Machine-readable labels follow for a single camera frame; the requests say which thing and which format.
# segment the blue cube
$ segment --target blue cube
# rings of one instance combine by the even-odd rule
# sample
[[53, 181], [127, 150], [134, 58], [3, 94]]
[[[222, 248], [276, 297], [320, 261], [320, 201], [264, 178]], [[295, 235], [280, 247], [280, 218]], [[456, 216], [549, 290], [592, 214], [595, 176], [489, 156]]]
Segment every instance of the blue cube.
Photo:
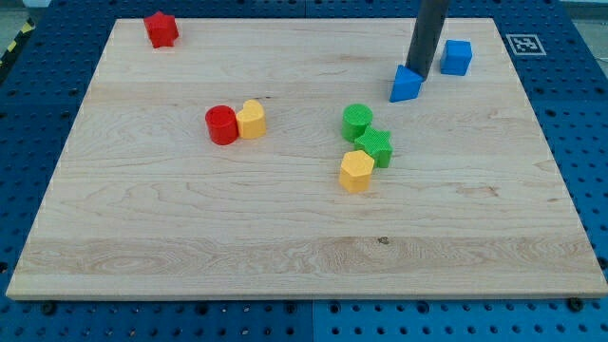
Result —
[[422, 76], [405, 66], [398, 66], [395, 82], [392, 84], [390, 101], [398, 102], [417, 98], [422, 81]]
[[448, 40], [441, 56], [441, 73], [465, 76], [472, 58], [470, 42]]

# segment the toy block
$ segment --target toy block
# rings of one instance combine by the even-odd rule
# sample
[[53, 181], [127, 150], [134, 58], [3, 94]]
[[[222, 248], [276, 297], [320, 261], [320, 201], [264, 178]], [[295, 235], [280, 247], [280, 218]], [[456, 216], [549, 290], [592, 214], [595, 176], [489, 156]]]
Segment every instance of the toy block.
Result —
[[340, 165], [340, 185], [350, 193], [367, 190], [370, 187], [373, 164], [373, 158], [364, 151], [347, 152]]
[[235, 111], [227, 105], [216, 105], [205, 114], [209, 138], [218, 145], [233, 143], [238, 138]]
[[364, 104], [347, 106], [342, 115], [342, 137], [354, 143], [371, 124], [372, 117], [371, 109]]
[[394, 103], [417, 98], [422, 82], [422, 76], [405, 66], [398, 66], [395, 81], [392, 84], [390, 101]]
[[256, 100], [247, 100], [237, 114], [238, 134], [242, 139], [255, 139], [266, 134], [264, 107]]
[[386, 168], [390, 164], [392, 146], [389, 142], [390, 132], [378, 131], [368, 127], [365, 133], [354, 140], [354, 149], [363, 150], [375, 160], [375, 166]]
[[441, 73], [465, 76], [472, 58], [470, 42], [448, 40], [441, 57]]
[[173, 41], [180, 36], [175, 16], [165, 15], [161, 11], [144, 18], [143, 24], [154, 48], [172, 47]]

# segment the red star block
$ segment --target red star block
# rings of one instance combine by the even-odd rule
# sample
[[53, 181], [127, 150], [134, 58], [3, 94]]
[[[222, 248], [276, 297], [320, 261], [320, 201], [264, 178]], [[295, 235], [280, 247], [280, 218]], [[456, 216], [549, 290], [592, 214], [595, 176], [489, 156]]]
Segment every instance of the red star block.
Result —
[[172, 47], [173, 41], [180, 36], [175, 16], [165, 15], [161, 11], [144, 18], [143, 24], [154, 48]]

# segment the hexagonal block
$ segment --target hexagonal block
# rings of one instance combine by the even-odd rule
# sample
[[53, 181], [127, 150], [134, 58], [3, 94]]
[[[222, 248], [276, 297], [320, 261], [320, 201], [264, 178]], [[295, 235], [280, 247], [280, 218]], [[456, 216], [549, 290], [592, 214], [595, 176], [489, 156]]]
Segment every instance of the hexagonal block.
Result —
[[364, 151], [347, 152], [340, 165], [340, 185], [348, 192], [357, 193], [370, 187], [374, 159]]

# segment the red cylinder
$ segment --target red cylinder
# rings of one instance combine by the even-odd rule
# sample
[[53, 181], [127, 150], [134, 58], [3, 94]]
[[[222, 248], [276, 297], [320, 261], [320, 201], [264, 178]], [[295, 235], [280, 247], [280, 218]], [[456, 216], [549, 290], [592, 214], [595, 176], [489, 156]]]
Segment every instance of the red cylinder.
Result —
[[211, 141], [225, 145], [233, 143], [238, 138], [237, 116], [227, 105], [216, 105], [205, 115]]

